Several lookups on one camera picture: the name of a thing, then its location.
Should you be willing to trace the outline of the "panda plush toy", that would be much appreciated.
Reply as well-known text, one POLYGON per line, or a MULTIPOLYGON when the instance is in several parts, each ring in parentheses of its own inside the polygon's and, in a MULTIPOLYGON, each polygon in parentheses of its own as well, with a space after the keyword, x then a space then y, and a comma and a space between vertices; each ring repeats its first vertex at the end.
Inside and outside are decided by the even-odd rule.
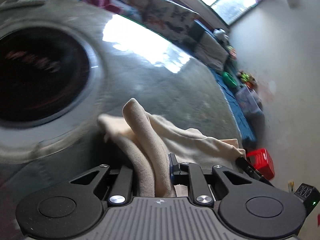
POLYGON ((223 29, 214 29, 213 31, 214 37, 217 39, 218 42, 222 44, 227 44, 229 40, 229 36, 223 29))

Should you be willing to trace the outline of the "black round induction cooktop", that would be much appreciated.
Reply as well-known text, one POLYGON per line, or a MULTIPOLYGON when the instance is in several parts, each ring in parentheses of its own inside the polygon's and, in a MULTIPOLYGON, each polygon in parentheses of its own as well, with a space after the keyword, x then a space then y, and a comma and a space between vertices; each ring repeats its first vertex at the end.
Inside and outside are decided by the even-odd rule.
POLYGON ((79 101, 90 77, 83 46, 55 28, 29 27, 1 37, 1 121, 36 125, 79 101))

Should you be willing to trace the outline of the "green plastic bowl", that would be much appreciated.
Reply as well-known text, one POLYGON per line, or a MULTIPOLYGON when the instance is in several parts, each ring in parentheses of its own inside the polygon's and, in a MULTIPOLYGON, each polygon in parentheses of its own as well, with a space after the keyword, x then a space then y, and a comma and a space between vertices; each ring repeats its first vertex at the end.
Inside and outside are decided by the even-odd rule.
POLYGON ((238 86, 235 79, 228 72, 223 72, 222 80, 225 83, 225 85, 231 89, 235 89, 238 86))

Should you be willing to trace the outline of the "large butterfly print cushion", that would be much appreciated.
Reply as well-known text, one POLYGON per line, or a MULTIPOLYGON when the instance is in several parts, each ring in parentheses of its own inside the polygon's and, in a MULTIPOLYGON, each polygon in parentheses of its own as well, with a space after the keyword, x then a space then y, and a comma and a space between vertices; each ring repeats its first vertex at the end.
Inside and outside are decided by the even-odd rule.
POLYGON ((182 43, 199 14, 170 0, 150 0, 144 12, 147 28, 171 42, 182 43))

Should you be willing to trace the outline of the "pink orange plush toy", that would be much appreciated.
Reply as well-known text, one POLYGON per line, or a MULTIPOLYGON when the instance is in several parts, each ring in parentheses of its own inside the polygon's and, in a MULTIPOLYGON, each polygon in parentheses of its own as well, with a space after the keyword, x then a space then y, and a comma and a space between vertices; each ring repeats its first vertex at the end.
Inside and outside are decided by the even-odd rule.
POLYGON ((230 57, 233 60, 236 60, 237 59, 236 50, 232 46, 228 46, 228 50, 229 50, 230 57))

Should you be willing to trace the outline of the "red plastic stool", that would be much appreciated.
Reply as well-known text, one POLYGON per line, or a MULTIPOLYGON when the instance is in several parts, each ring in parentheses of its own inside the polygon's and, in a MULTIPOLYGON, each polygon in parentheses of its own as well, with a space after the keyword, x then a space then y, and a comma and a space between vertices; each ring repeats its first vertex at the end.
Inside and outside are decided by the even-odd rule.
POLYGON ((248 152, 246 158, 267 180, 272 180, 274 178, 274 164, 267 149, 260 148, 248 152))

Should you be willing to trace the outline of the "green brown plush toy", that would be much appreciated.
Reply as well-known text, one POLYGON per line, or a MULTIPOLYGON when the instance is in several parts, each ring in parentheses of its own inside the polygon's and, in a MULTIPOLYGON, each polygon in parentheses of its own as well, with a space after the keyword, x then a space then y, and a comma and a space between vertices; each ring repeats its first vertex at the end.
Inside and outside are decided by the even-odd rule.
POLYGON ((257 85, 256 79, 251 74, 247 74, 244 71, 239 71, 237 77, 248 87, 255 87, 257 85))

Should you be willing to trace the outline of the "cream garment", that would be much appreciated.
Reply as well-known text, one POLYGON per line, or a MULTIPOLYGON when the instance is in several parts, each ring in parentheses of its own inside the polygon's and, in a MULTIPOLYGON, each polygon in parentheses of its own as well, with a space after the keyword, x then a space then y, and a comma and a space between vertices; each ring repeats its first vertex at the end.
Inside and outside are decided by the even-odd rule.
POLYGON ((97 122, 105 140, 114 142, 131 161, 140 197, 187 196, 186 186, 171 182, 171 153, 180 163, 195 163, 207 170, 219 164, 237 171, 236 159, 245 156, 237 139, 219 140, 194 128, 181 129, 160 115, 148 113, 134 98, 124 105, 122 114, 101 114, 97 122))

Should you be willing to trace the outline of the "grey remote control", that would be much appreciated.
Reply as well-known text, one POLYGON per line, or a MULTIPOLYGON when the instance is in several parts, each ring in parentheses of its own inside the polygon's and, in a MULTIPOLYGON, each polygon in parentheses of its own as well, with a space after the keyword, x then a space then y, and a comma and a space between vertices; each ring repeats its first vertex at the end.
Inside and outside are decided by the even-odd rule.
POLYGON ((22 8, 22 7, 34 7, 43 6, 48 0, 15 0, 5 1, 1 4, 1 11, 22 8))

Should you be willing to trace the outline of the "clear plastic storage box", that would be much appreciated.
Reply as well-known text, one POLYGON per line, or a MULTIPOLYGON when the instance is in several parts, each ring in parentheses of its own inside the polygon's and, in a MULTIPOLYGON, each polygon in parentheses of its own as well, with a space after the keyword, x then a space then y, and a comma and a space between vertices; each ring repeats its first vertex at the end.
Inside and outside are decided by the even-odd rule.
POLYGON ((235 94, 235 98, 246 118, 253 119, 263 115, 263 111, 258 104, 260 99, 255 91, 249 90, 246 86, 242 87, 235 94))

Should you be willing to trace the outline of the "grey plain cushion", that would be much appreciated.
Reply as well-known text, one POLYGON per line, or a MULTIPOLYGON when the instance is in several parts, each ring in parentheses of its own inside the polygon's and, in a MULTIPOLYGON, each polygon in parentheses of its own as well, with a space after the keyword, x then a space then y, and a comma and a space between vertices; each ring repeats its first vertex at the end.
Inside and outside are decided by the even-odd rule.
POLYGON ((204 32, 194 50, 194 55, 218 73, 223 72, 228 52, 208 32, 204 32))

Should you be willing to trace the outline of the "grey quilted star table cover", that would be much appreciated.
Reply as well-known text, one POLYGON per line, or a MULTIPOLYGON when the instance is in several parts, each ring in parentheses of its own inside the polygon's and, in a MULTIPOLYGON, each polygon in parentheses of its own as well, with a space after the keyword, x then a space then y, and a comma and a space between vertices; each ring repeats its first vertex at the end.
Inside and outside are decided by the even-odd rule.
POLYGON ((29 193, 79 174, 102 161, 108 147, 97 128, 101 113, 120 116, 131 98, 179 128, 195 128, 217 139, 240 139, 228 102, 209 68, 171 42, 119 15, 75 0, 45 0, 1 10, 1 49, 26 42, 27 49, 71 60, 58 80, 1 66, 1 94, 18 105, 11 121, 1 121, 1 239, 22 239, 16 225, 17 202, 29 193), (67 84, 80 65, 87 75, 76 79, 67 108, 47 118, 27 121, 21 88, 34 81, 39 92, 67 84))

